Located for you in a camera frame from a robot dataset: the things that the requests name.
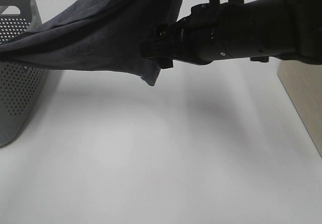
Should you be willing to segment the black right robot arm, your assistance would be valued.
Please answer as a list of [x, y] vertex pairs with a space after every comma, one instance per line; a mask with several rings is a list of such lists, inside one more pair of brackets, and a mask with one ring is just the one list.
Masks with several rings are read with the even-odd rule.
[[207, 65], [270, 57], [320, 65], [321, 0], [209, 0], [173, 25], [158, 26], [140, 53], [161, 68], [174, 60]]

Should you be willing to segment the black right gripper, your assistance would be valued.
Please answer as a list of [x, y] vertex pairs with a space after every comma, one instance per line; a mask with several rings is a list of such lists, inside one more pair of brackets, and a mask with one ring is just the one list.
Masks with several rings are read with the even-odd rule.
[[158, 25], [140, 44], [140, 55], [161, 69], [173, 67], [173, 61], [183, 61], [181, 52], [182, 24]]

